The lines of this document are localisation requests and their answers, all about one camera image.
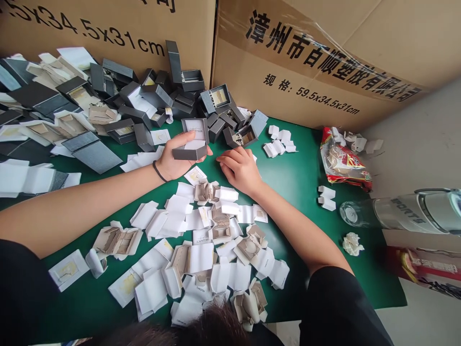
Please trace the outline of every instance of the forearm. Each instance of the forearm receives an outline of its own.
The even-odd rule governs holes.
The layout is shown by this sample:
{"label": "forearm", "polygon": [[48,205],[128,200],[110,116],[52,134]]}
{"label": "forearm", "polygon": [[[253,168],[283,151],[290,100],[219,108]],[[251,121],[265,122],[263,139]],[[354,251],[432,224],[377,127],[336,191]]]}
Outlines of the forearm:
{"label": "forearm", "polygon": [[343,254],[328,235],[267,184],[250,197],[274,220],[307,264],[311,275],[325,266],[337,266],[352,273]]}
{"label": "forearm", "polygon": [[40,195],[0,212],[0,238],[46,257],[162,183],[146,166]]}

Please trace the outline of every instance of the person's left hand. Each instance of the person's left hand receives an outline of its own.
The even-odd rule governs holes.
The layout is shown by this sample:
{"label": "person's left hand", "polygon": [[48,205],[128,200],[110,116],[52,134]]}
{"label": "person's left hand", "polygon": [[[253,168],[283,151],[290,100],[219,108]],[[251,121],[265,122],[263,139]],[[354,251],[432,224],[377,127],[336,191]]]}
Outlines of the person's left hand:
{"label": "person's left hand", "polygon": [[[195,131],[189,131],[176,135],[165,144],[165,149],[163,150],[160,159],[158,159],[156,167],[166,180],[170,181],[178,179],[186,174],[195,163],[203,162],[206,159],[206,156],[197,161],[175,160],[173,158],[173,149],[182,147],[194,138]],[[210,147],[208,147],[207,154],[213,155]]]}

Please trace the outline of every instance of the crumpled paper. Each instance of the crumpled paper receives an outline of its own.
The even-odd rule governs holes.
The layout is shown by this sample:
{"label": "crumpled paper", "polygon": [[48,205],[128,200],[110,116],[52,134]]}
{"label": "crumpled paper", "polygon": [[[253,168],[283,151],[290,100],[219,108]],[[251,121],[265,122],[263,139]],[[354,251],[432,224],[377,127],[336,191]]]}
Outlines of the crumpled paper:
{"label": "crumpled paper", "polygon": [[347,233],[342,242],[342,247],[351,256],[358,256],[360,251],[365,250],[363,245],[359,244],[359,236],[353,232]]}

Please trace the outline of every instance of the hand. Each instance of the hand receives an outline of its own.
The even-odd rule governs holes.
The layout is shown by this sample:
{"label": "hand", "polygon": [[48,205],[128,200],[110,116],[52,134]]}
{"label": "hand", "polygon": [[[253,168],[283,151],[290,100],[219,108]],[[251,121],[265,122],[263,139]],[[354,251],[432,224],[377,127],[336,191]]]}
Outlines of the hand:
{"label": "hand", "polygon": [[252,197],[264,185],[250,149],[237,147],[216,158],[229,183]]}
{"label": "hand", "polygon": [[[202,157],[197,161],[190,160],[175,160],[173,158],[173,149],[182,147],[187,142],[192,141],[195,138],[195,131],[185,132],[176,135],[165,144],[162,156],[158,159],[156,166],[160,174],[168,181],[178,179],[179,177],[186,174],[190,168],[199,162],[203,162],[206,156]],[[207,151],[208,155],[213,155],[210,147]]]}

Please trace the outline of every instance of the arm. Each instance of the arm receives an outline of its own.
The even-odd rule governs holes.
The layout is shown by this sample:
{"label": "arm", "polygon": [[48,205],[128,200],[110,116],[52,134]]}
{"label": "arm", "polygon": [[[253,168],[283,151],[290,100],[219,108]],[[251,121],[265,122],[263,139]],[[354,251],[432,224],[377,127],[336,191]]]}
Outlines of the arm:
{"label": "arm", "polygon": [[[172,155],[173,148],[194,138],[195,132],[187,132],[166,143],[157,161],[158,171],[166,180],[181,177],[195,164],[175,160]],[[46,257],[163,183],[149,165],[37,196],[0,212],[0,238],[25,245],[40,258]]]}
{"label": "arm", "polygon": [[238,147],[217,158],[229,182],[254,199],[274,220],[311,275],[326,266],[352,269],[333,241],[311,220],[261,180],[250,149]]}

